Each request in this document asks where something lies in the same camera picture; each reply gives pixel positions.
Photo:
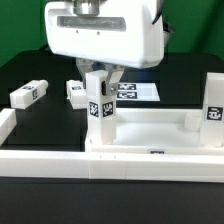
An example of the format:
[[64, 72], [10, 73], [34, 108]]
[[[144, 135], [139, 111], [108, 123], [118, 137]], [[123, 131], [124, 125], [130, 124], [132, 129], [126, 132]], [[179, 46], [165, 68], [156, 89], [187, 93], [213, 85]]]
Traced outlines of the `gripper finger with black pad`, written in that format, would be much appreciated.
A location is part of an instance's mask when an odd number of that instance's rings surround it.
[[118, 83], [125, 71], [122, 65], [106, 64], [106, 80], [102, 82], [102, 94], [104, 96], [116, 96], [118, 92]]
[[86, 74], [93, 71], [93, 64], [92, 60], [77, 58], [76, 59], [76, 66], [78, 71], [82, 77], [82, 80], [86, 79]]

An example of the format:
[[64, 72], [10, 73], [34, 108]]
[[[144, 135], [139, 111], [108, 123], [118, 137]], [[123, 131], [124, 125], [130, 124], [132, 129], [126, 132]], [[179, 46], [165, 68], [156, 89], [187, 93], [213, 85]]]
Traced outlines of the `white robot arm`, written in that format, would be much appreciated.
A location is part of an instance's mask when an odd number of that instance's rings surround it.
[[61, 0], [46, 4], [51, 51], [76, 59], [82, 75], [94, 63], [108, 72], [102, 93], [114, 95], [124, 69], [150, 68], [164, 57], [175, 28], [162, 17], [164, 0]]

